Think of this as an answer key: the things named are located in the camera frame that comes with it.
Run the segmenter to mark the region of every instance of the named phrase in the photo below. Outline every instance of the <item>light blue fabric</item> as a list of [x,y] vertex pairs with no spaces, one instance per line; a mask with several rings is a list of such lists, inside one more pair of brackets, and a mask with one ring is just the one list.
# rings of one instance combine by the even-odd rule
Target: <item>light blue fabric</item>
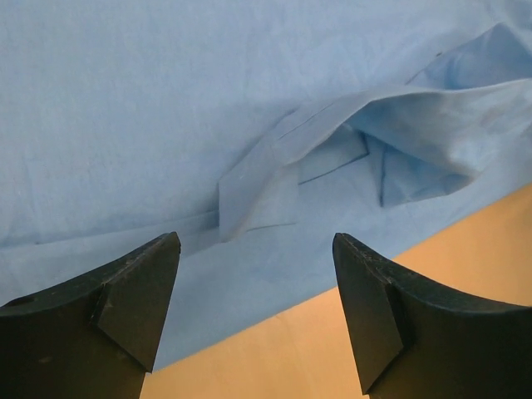
[[1,2],[0,302],[176,230],[163,367],[528,184],[531,10]]

